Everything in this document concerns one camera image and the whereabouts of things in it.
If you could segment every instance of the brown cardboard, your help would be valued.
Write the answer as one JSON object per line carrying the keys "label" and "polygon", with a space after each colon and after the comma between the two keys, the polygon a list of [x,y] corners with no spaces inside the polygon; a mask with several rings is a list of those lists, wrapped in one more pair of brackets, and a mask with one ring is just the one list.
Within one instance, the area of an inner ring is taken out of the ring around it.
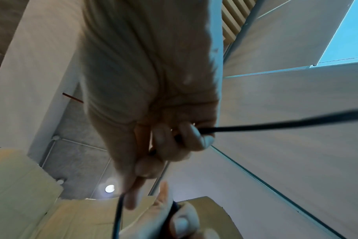
{"label": "brown cardboard", "polygon": [[[0,239],[110,239],[118,198],[61,200],[62,187],[36,163],[15,150],[0,150]],[[124,210],[122,228],[154,202],[144,197]],[[220,238],[243,239],[228,214],[208,197],[189,200],[201,228]]]}

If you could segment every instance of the cardboard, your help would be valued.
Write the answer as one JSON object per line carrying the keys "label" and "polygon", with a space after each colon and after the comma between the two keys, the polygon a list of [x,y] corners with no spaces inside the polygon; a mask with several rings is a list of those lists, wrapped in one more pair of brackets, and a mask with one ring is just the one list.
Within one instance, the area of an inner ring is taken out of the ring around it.
{"label": "cardboard", "polygon": [[[0,239],[110,239],[118,198],[62,200],[53,178],[15,150],[0,150]],[[144,197],[133,211],[124,210],[122,228],[154,202]],[[220,238],[243,239],[228,214],[208,197],[188,200],[201,228]]]}

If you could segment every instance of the ceiling light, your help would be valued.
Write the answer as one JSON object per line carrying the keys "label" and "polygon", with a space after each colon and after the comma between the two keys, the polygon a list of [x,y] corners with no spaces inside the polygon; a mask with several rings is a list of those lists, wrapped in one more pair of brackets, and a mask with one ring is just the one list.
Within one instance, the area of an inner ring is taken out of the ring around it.
{"label": "ceiling light", "polygon": [[115,186],[114,185],[108,185],[105,187],[105,191],[106,193],[113,193],[113,191],[115,191]]}

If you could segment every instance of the black cord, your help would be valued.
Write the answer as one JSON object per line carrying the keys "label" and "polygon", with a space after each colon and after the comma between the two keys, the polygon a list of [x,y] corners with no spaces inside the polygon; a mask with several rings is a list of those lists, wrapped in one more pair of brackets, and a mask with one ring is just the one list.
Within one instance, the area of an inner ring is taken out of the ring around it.
{"label": "black cord", "polygon": [[[216,132],[280,130],[280,129],[290,129],[290,128],[314,127],[314,126],[321,126],[326,124],[339,124],[339,123],[347,123],[353,121],[358,121],[358,109],[341,111],[341,112],[331,113],[327,115],[320,115],[320,116],[305,118],[301,120],[288,120],[282,122],[253,124],[253,125],[244,125],[244,126],[201,128],[199,129],[199,132],[201,134],[207,134],[207,133],[216,133]],[[177,142],[182,142],[181,135],[176,135],[175,140]],[[155,149],[149,153],[149,155],[154,155],[154,154],[156,154]],[[124,202],[124,194],[121,194],[119,201],[117,203],[112,239],[119,238],[123,202]]]}

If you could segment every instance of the wooden slat ceiling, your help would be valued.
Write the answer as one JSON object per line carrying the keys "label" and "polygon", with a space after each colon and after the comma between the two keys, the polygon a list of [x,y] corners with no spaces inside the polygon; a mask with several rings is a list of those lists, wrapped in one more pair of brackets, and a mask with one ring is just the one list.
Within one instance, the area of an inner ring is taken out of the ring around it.
{"label": "wooden slat ceiling", "polygon": [[254,0],[222,1],[222,32],[225,44],[235,41],[236,35],[254,6]]}

